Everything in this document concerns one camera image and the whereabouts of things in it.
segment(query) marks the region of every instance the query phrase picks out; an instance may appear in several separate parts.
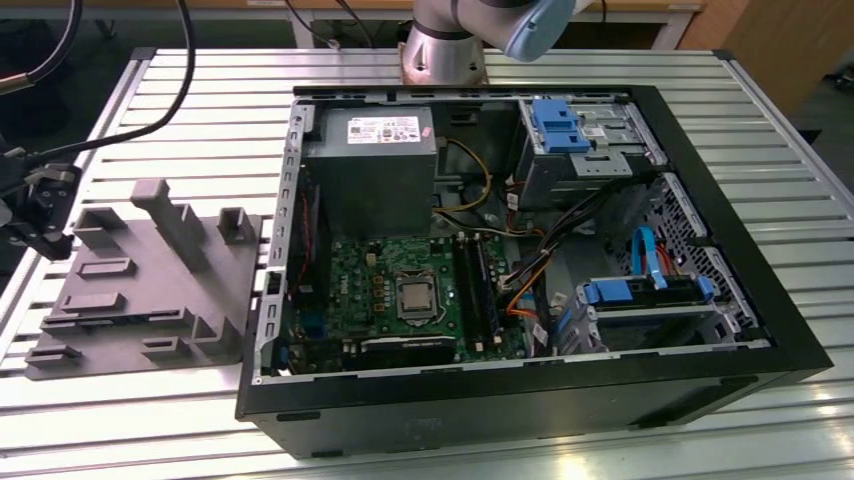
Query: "green circuit board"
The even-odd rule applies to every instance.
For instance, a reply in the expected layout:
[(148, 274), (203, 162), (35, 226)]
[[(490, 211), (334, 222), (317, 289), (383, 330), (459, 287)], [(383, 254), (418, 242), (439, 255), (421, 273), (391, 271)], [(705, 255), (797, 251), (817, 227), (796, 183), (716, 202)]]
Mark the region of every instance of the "green circuit board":
[[(483, 247), (490, 272), (498, 279), (509, 271), (503, 243), (493, 238), (483, 240)], [(433, 298), (438, 300), (435, 315), (415, 322), (402, 319), (399, 314), (399, 287), (411, 279), (433, 283), (431, 295), (435, 293)], [(330, 292), (325, 317), (331, 339), (447, 335), (457, 338), (459, 362), (523, 356), (518, 329), (502, 332), (501, 346), (482, 352), (467, 349), (449, 238), (335, 242)]]

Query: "power cable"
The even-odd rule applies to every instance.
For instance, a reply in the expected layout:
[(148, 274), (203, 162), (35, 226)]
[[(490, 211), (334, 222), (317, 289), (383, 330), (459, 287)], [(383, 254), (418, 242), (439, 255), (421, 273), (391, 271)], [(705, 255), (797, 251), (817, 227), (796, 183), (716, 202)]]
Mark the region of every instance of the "power cable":
[(27, 74), (31, 84), (39, 83), (51, 72), (59, 67), (68, 56), (71, 46), (78, 36), (78, 28), (80, 27), (80, 19), (83, 17), (83, 0), (71, 0), (71, 11), (68, 13), (68, 22), (66, 22), (66, 32), (59, 41), (59, 45), (54, 49), (54, 53), (47, 60), (39, 65), (32, 72)]
[(347, 11), (353, 19), (357, 21), (357, 24), (359, 25), (359, 30), (362, 30), (362, 34), (365, 35), (365, 40), (369, 43), (369, 48), (374, 48), (374, 36), (369, 33), (369, 29), (365, 27), (365, 23), (362, 22), (359, 15), (357, 15), (357, 12), (354, 11), (354, 9), (350, 8), (350, 4), (347, 3), (347, 0), (335, 0), (335, 1), (342, 6), (342, 8)]
[(291, 15), (294, 16), (294, 19), (299, 22), (299, 24), (303, 26), (303, 28), (306, 30), (309, 30), (311, 35), (318, 40), (321, 40), (333, 50), (339, 50), (342, 48), (341, 42), (338, 40), (335, 40), (334, 38), (326, 38), (323, 35), (321, 35), (318, 33), (318, 31), (314, 28), (311, 28), (311, 25), (309, 24), (309, 22), (306, 20), (303, 20), (303, 17), (298, 13), (297, 8), (294, 7), (294, 3), (291, 2), (291, 0), (285, 0), (285, 4), (289, 7), (289, 11), (291, 12)]
[(161, 120), (158, 120), (151, 125), (131, 132), (79, 142), (63, 147), (54, 148), (51, 150), (47, 150), (46, 152), (35, 153), (26, 157), (24, 164), (27, 169), (32, 170), (34, 168), (44, 165), (51, 159), (62, 157), (64, 155), (79, 154), (88, 150), (94, 150), (108, 145), (115, 145), (116, 143), (127, 142), (128, 140), (134, 140), (135, 138), (144, 137), (146, 135), (150, 135), (151, 133), (161, 130), (173, 121), (178, 110), (182, 108), (185, 99), (187, 98), (190, 85), (193, 84), (193, 78), (197, 71), (197, 32), (193, 25), (193, 19), (190, 17), (190, 9), (187, 8), (187, 0), (175, 0), (175, 3), (181, 12), (182, 25), (185, 28), (185, 41), (187, 44), (187, 69), (185, 71), (185, 80), (182, 82), (178, 95), (175, 96), (173, 105), (163, 115), (163, 118), (161, 118)]

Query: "computer motherboard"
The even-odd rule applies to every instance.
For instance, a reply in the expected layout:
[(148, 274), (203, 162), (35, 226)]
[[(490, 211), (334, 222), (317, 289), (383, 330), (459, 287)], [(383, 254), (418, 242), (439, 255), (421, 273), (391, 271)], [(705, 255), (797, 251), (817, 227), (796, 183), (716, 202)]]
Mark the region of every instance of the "computer motherboard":
[[(471, 257), (477, 265), (467, 263), (466, 248), (477, 250)], [(489, 277), (489, 292), (474, 292), (473, 284), (481, 282), (466, 279), (466, 273), (479, 267)], [(325, 350), (317, 355), (305, 352), (306, 358), (325, 359), (323, 365), (314, 364), (310, 369), (349, 370), (349, 354), (370, 353), (378, 347), (409, 350), (417, 357), (438, 348), (454, 363), (523, 357), (522, 330), (499, 326), (498, 315), (490, 318), (475, 305), (479, 295), (495, 293), (507, 271), (498, 237), (335, 242), (326, 309), (301, 311), (303, 334), (310, 340), (305, 348)], [(465, 314), (467, 310), (474, 311), (471, 316)]]

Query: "orange wire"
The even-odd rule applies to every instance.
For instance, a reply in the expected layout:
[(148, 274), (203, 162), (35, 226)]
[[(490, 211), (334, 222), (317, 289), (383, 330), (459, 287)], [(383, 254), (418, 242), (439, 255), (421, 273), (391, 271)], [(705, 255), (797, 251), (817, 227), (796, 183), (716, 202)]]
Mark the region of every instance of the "orange wire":
[(522, 290), (519, 290), (519, 293), (517, 293), (517, 296), (513, 297), (513, 300), (510, 301), (510, 304), (507, 305), (507, 313), (513, 313), (513, 311), (515, 309), (515, 306), (517, 306), (517, 303), (519, 302), (519, 299), (522, 298), (522, 295), (525, 295), (525, 292), (529, 291), (529, 288), (531, 288), (531, 285), (534, 284), (534, 282), (537, 281), (539, 276), (546, 271), (546, 267), (549, 266), (550, 262), (551, 262), (551, 257), (549, 258), (549, 260), (546, 260), (546, 263), (543, 264), (543, 266), (539, 267), (539, 270), (537, 270), (537, 272), (534, 272), (531, 274), (531, 278), (529, 278), (529, 281), (525, 282), (525, 285), (522, 286)]
[(662, 260), (664, 260), (662, 263), (665, 263), (665, 268), (668, 269), (668, 273), (670, 275), (673, 275), (676, 270), (677, 270), (677, 268), (676, 268), (676, 265), (673, 263), (673, 258), (670, 258), (670, 254), (668, 253), (668, 250), (665, 250), (665, 247), (662, 247), (660, 245), (660, 246), (656, 247), (656, 251), (658, 252), (658, 254), (662, 257)]

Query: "desk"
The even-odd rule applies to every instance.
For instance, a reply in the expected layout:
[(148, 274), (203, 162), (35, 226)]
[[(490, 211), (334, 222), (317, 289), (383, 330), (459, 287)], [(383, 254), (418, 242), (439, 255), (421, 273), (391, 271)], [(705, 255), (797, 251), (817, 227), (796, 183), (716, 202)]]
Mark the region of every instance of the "desk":
[[(0, 18), (64, 19), (67, 0), (0, 0)], [(410, 20), (413, 0), (350, 0), (363, 20)], [(653, 48), (674, 50), (692, 17), (702, 11), (706, 0), (608, 0), (609, 22), (661, 24)], [(291, 20), (283, 0), (190, 0), (197, 20), (283, 19)], [(307, 22), (350, 20), (334, 0), (294, 0), (299, 15)], [(90, 20), (175, 19), (173, 0), (87, 0), (84, 18)], [(573, 22), (600, 22), (602, 4), (592, 6), (573, 17)], [(313, 48), (311, 32), (291, 22), (298, 48)]]
[[(395, 84), (398, 62), (397, 50), (201, 51), (191, 95), (173, 124), (79, 157), (79, 198), (139, 218), (127, 201), (135, 179), (169, 175), (174, 199), (199, 216), (229, 206), (270, 219), (293, 86)], [(92, 137), (161, 118), (183, 65), (181, 50), (130, 63)], [(837, 366), (680, 428), (297, 461), (253, 424), (234, 420), (239, 365), (46, 382), (24, 378), (24, 356), (70, 269), (70, 262), (50, 263), (30, 251), (0, 299), (0, 476), (850, 477), (854, 199), (741, 66), (709, 52), (562, 51), (519, 64), (490, 51), (487, 68), (495, 84), (658, 86)], [(263, 236), (271, 234), (267, 220)], [(259, 275), (257, 291), (262, 286)]]

